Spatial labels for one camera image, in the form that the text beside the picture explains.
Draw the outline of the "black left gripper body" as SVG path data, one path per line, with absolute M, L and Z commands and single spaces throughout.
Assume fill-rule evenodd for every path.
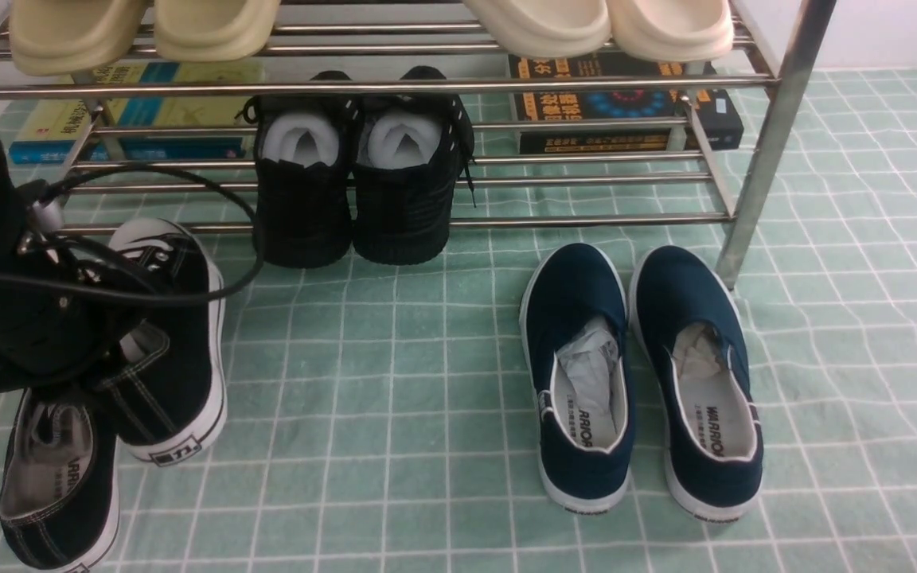
M 11 181 L 0 140 L 0 394 L 100 407 L 118 344 L 158 297 L 157 277 L 94 240 L 47 231 L 69 184 Z

